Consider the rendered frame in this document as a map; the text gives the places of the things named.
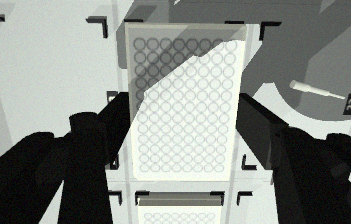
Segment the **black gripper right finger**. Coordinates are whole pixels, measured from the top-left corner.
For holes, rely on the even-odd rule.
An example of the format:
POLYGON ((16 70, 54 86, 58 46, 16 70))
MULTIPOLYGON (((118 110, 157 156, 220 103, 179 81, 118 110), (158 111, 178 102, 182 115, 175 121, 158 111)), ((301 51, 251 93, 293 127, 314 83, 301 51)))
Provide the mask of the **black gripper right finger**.
POLYGON ((278 224, 351 224, 351 136, 316 139, 247 93, 239 93, 235 128, 273 170, 278 224))

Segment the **white pipette tip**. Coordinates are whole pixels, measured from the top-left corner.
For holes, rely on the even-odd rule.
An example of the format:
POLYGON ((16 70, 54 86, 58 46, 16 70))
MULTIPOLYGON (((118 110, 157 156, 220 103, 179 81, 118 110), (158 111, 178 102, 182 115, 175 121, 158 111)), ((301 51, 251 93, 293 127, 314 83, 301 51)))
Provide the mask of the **white pipette tip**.
POLYGON ((297 90, 304 91, 304 92, 309 91, 309 92, 313 92, 313 93, 324 95, 324 96, 330 95, 330 96, 333 96, 333 97, 345 99, 345 96, 341 96, 341 95, 337 95, 337 94, 334 94, 334 93, 330 93, 330 91, 328 91, 328 90, 317 88, 317 87, 313 87, 313 86, 310 86, 310 84, 303 83, 303 82, 296 81, 296 80, 292 80, 291 81, 290 88, 297 89, 297 90))

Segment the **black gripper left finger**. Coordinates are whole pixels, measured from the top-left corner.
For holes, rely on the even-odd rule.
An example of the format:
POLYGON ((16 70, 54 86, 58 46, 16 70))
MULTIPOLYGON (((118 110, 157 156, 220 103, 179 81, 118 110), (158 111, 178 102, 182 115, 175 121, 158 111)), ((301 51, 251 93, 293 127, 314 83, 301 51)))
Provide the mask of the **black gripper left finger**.
POLYGON ((63 180, 57 224, 113 224, 105 170, 131 126, 129 92, 69 121, 64 137, 35 132, 0 157, 0 224, 39 224, 63 180))

